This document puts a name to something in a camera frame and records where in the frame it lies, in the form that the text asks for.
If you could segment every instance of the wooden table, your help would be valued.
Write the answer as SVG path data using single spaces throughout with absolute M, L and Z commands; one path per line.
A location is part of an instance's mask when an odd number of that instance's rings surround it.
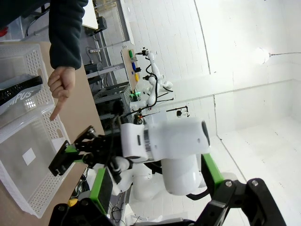
M 49 59 L 50 43 L 41 42 L 40 47 L 49 76 L 53 71 Z M 89 125 L 93 125 L 98 134 L 104 134 L 83 66 L 76 71 L 74 91 L 59 116 L 71 142 L 74 142 L 77 135 Z M 7 192 L 2 182 L 0 182 L 0 225 L 48 226 L 53 208 L 59 203 L 67 203 L 85 168 L 86 165 L 82 163 L 74 165 L 41 219 L 23 212 Z
M 130 58 L 130 55 L 128 53 L 130 50 L 132 51 L 133 56 L 135 56 L 134 50 L 133 49 L 127 49 L 127 48 L 124 48 L 121 51 L 121 56 L 122 56 L 123 63 L 124 63 L 124 66 L 125 66 L 125 70 L 126 70 L 126 73 L 127 73 L 127 79 L 130 82 L 131 90 L 134 91 L 134 89 L 135 89 L 138 82 L 136 81 L 135 71 L 133 70 L 131 58 Z

